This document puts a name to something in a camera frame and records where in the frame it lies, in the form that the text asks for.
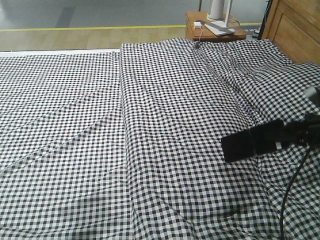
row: white lamp base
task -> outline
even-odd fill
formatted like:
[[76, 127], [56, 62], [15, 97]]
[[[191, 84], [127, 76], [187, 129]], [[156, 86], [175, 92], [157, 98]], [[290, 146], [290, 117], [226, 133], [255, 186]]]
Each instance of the white lamp base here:
[[224, 21], [207, 22], [204, 25], [217, 36], [233, 34], [236, 31], [234, 28], [226, 26]]

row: power cord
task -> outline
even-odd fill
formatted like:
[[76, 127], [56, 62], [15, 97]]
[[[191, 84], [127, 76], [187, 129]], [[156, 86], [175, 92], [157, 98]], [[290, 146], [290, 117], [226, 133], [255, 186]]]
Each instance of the power cord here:
[[292, 186], [292, 184], [294, 183], [299, 171], [301, 170], [302, 166], [304, 165], [305, 161], [307, 160], [310, 152], [311, 152], [312, 148], [309, 147], [309, 149], [306, 151], [304, 158], [302, 159], [299, 167], [296, 169], [294, 175], [292, 176], [288, 187], [286, 188], [283, 200], [282, 200], [282, 205], [281, 205], [281, 212], [280, 212], [280, 233], [281, 233], [281, 240], [285, 240], [285, 233], [284, 233], [284, 211], [285, 211], [285, 204], [286, 204], [286, 200], [290, 191], [290, 188]]
[[204, 34], [204, 29], [203, 29], [203, 27], [202, 27], [202, 24], [201, 24], [200, 29], [201, 29], [201, 33], [200, 33], [200, 36], [199, 36], [199, 40], [195, 43], [195, 46], [194, 46], [196, 49], [199, 49], [200, 39], [201, 39], [202, 35]]

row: gingham bedsheet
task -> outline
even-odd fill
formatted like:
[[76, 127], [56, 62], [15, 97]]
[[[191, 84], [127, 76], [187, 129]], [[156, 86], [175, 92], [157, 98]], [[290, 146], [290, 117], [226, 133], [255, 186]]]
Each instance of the gingham bedsheet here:
[[0, 239], [133, 239], [119, 53], [0, 58]]
[[[197, 48], [178, 38], [120, 51], [134, 237], [279, 239], [282, 199], [306, 148], [226, 163], [221, 137], [270, 121], [262, 111], [286, 123], [320, 114], [303, 96], [320, 67], [298, 67], [269, 40]], [[319, 239], [319, 159], [312, 151], [291, 189], [286, 239]]]
[[[232, 80], [292, 62], [268, 41], [199, 46], [0, 58], [0, 239], [278, 239], [286, 185], [266, 176], [294, 167], [226, 164], [220, 138], [266, 121]], [[317, 176], [287, 239], [317, 239]]]

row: wooden floor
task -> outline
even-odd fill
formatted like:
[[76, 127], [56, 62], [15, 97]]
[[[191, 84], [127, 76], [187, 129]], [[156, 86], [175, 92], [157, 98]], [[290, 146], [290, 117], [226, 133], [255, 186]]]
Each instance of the wooden floor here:
[[185, 31], [184, 26], [1, 30], [0, 52], [119, 48], [122, 43], [184, 38]]

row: gray floor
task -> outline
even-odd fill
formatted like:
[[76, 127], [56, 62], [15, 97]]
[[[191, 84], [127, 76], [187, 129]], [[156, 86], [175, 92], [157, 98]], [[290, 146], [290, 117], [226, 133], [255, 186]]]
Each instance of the gray floor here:
[[[199, 0], [1, 0], [0, 29], [184, 25], [185, 12], [198, 6]], [[266, 6], [266, 0], [234, 0], [232, 14], [260, 23]]]

